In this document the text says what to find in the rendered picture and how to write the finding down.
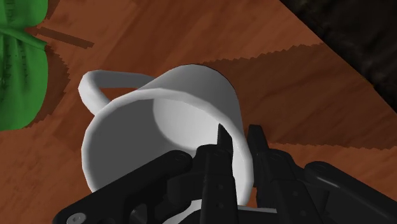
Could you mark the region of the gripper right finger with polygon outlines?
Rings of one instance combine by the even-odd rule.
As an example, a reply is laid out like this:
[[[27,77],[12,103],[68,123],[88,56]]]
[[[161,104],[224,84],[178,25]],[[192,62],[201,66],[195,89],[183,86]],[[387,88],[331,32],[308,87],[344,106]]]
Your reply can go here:
[[[277,209],[277,224],[397,224],[397,201],[321,161],[305,167],[272,149],[260,125],[250,125],[256,204]]]

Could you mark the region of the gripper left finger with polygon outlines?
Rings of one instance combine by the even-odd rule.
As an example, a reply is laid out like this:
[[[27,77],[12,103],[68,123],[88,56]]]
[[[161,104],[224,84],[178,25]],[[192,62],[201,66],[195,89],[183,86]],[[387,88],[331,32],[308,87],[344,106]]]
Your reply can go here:
[[[218,127],[216,144],[199,146],[194,157],[172,150],[58,212],[52,224],[163,224],[199,210],[177,224],[239,224],[232,138]]]

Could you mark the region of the green cloth bag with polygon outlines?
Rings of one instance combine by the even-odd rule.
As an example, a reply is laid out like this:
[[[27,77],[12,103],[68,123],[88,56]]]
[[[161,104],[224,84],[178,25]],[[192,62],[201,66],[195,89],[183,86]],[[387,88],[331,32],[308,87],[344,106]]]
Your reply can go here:
[[[0,131],[24,128],[43,105],[46,42],[25,28],[40,24],[47,10],[48,0],[0,0]]]

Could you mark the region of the white mug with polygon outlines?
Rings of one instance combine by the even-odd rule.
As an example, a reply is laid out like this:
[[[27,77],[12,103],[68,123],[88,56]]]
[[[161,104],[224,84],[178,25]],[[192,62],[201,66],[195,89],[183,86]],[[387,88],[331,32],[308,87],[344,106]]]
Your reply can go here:
[[[237,94],[220,72],[197,64],[175,67],[156,78],[95,70],[83,75],[78,92],[94,116],[81,146],[91,191],[168,151],[194,155],[199,146],[216,143],[222,125],[233,141],[237,201],[248,203],[252,158]]]

